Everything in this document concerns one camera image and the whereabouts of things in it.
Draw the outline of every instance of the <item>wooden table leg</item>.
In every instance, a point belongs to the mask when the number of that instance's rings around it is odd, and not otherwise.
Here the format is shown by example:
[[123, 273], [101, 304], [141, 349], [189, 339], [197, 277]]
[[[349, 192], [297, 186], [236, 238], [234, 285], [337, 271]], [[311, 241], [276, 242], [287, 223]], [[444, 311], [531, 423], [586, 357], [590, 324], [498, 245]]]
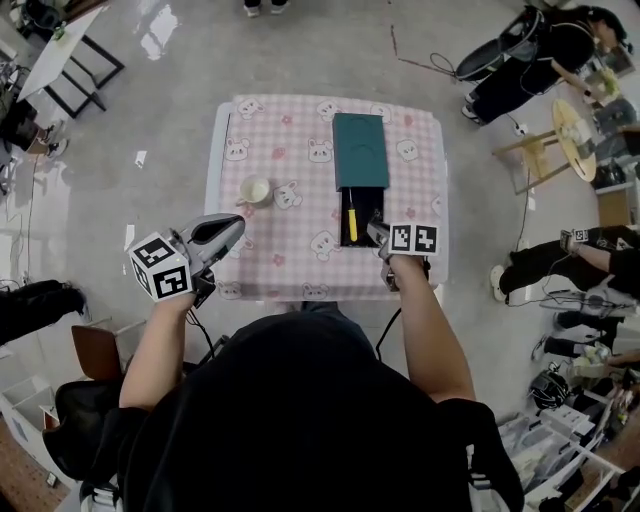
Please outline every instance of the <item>wooden table leg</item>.
[[537, 142], [539, 140], [547, 139], [547, 138], [549, 138], [549, 137], [551, 137], [551, 136], [553, 136], [555, 134], [556, 134], [555, 130], [551, 130], [550, 132], [543, 133], [542, 135], [536, 135], [535, 137], [530, 137], [530, 138], [521, 140], [520, 142], [516, 142], [515, 144], [511, 144], [511, 145], [505, 146], [503, 148], [495, 149], [492, 154], [493, 154], [493, 156], [502, 155], [503, 153], [508, 153], [512, 149], [523, 148], [525, 146], [528, 146], [532, 142]]
[[567, 169], [570, 169], [570, 168], [571, 168], [571, 164], [569, 162], [567, 162], [566, 164], [561, 165], [557, 169], [551, 171], [549, 174], [545, 174], [542, 178], [540, 178], [539, 180], [535, 181], [534, 183], [531, 183], [528, 187], [525, 187], [525, 188], [523, 188], [521, 190], [517, 190], [516, 191], [516, 195], [519, 196], [520, 194], [526, 192], [527, 190], [531, 190], [533, 187], [537, 187], [538, 185], [542, 185], [545, 181], [549, 181], [551, 178], [553, 178], [554, 176], [557, 176], [562, 171], [566, 171]]

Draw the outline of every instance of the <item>green box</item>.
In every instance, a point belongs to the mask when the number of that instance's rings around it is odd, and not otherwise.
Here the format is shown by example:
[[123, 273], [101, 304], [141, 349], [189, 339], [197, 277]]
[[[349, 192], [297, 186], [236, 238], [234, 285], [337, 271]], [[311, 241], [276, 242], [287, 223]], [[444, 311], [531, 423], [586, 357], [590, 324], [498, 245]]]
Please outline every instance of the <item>green box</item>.
[[389, 187], [389, 164], [381, 116], [336, 114], [333, 119], [336, 190]]

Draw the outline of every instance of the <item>wooden floor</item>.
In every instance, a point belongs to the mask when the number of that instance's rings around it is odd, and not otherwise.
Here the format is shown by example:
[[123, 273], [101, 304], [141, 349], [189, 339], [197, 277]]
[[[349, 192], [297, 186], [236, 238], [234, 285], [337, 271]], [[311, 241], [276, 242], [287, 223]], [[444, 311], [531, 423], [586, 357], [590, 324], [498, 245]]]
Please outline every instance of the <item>wooden floor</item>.
[[0, 417], [0, 491], [17, 512], [52, 512], [69, 493], [51, 489], [45, 472], [11, 437]]

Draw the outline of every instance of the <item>yellow handle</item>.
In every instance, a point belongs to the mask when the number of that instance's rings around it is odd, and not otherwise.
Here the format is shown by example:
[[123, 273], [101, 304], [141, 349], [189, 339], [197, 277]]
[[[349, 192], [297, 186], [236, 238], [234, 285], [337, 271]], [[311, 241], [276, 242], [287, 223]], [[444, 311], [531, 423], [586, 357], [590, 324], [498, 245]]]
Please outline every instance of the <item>yellow handle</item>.
[[356, 225], [355, 210], [349, 210], [349, 234], [351, 235], [352, 242], [355, 242], [358, 239], [358, 226]]

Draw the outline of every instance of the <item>white table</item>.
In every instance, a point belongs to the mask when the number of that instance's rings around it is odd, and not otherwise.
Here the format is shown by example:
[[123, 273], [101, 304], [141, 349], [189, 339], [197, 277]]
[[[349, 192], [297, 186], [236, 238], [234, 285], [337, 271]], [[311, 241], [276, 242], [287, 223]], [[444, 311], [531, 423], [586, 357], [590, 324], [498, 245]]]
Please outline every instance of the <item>white table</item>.
[[[109, 80], [124, 69], [124, 64], [86, 35], [87, 30], [100, 15], [102, 10], [103, 8], [99, 7], [67, 25], [64, 35], [59, 40], [56, 41], [54, 38], [51, 38], [45, 49], [40, 54], [40, 57], [38, 57], [31, 73], [27, 77], [27, 80], [20, 91], [20, 95], [18, 96], [18, 101], [22, 101], [40, 89], [44, 89], [47, 94], [51, 96], [53, 101], [60, 105], [60, 107], [74, 119], [89, 103], [95, 103], [103, 111], [106, 110], [106, 107], [98, 96], [97, 91], [87, 91], [64, 70], [64, 66], [67, 61], [71, 60], [89, 75], [97, 90], [101, 89], [107, 82], [109, 82]], [[73, 51], [80, 41], [85, 43], [105, 60], [113, 64], [114, 69], [102, 80], [97, 81], [91, 71], [80, 63], [78, 59], [72, 56]], [[70, 107], [51, 87], [51, 84], [58, 79], [60, 75], [65, 77], [76, 89], [86, 96], [86, 100], [75, 110]]]

